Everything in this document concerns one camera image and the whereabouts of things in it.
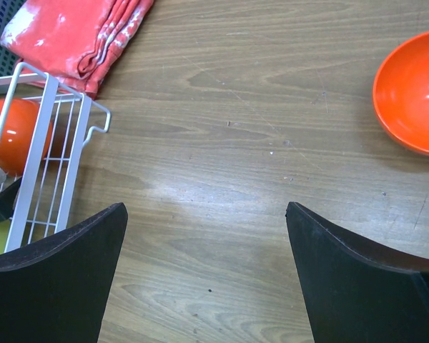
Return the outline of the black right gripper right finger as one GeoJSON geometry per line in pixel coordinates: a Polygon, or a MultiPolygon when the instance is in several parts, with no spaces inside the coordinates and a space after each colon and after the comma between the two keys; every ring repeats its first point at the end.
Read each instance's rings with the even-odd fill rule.
{"type": "Polygon", "coordinates": [[[287,230],[315,342],[429,342],[429,259],[290,202],[287,230]]]}

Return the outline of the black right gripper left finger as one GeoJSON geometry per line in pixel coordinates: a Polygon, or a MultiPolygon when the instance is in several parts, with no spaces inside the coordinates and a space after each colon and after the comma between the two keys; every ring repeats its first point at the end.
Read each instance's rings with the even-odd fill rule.
{"type": "Polygon", "coordinates": [[[97,342],[127,220],[116,203],[0,254],[0,342],[97,342]]]}

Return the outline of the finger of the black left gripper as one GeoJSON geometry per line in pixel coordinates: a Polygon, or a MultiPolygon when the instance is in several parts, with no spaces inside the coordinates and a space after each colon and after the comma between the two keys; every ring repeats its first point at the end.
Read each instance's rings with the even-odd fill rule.
{"type": "Polygon", "coordinates": [[[0,192],[0,223],[13,216],[14,202],[20,186],[21,178],[0,192]]]}

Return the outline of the orange bowl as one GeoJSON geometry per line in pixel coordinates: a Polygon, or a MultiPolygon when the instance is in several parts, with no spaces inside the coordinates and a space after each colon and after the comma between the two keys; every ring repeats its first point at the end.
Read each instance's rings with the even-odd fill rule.
{"type": "MultiPolygon", "coordinates": [[[[0,115],[3,105],[4,98],[0,99],[0,115]]],[[[38,113],[39,103],[35,101],[19,98],[11,101],[0,139],[0,167],[10,176],[20,177],[24,173],[38,113]]],[[[52,129],[49,122],[41,158],[49,150],[52,129]]]]}
{"type": "Polygon", "coordinates": [[[389,53],[376,72],[372,100],[391,139],[429,156],[429,31],[389,53]]]}

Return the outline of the orange bowl front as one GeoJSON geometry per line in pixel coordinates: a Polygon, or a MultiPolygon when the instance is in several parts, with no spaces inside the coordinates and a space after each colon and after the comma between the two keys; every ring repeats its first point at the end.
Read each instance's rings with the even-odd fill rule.
{"type": "Polygon", "coordinates": [[[389,53],[376,72],[372,100],[391,139],[429,156],[429,31],[389,53]]]}

